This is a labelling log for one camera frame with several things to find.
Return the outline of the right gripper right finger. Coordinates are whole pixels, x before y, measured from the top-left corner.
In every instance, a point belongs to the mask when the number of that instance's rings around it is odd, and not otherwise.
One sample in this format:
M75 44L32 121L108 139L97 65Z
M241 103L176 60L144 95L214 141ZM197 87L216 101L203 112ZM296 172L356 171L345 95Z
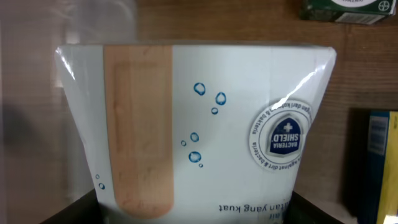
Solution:
M293 192L283 224L343 224L307 199Z

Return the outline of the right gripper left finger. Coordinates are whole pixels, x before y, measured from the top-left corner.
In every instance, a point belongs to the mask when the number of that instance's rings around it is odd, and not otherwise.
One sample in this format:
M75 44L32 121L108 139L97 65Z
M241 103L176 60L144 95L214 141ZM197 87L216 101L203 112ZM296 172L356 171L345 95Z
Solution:
M40 224L104 224L95 190Z

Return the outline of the blue yellow VapoDrops box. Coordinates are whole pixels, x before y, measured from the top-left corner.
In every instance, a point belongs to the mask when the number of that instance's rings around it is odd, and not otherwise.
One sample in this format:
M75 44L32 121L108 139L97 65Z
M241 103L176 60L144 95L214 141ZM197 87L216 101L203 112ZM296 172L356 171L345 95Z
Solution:
M397 111L370 114L358 222L397 223Z

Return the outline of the small dark green box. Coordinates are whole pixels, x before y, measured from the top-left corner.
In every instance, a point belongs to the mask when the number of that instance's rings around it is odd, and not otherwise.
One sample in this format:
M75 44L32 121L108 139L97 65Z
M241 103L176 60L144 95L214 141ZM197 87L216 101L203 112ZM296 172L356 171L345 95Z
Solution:
M396 13L397 0L304 0L304 20L371 25Z

